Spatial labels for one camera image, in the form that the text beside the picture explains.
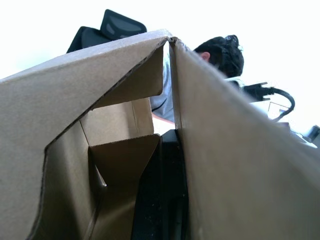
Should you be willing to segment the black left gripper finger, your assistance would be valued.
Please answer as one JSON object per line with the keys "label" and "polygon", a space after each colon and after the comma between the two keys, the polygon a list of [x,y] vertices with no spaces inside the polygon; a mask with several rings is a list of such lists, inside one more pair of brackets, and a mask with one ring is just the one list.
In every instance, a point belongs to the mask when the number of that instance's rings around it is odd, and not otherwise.
{"label": "black left gripper finger", "polygon": [[131,239],[184,240],[189,194],[183,148],[176,130],[160,136],[139,180]]}

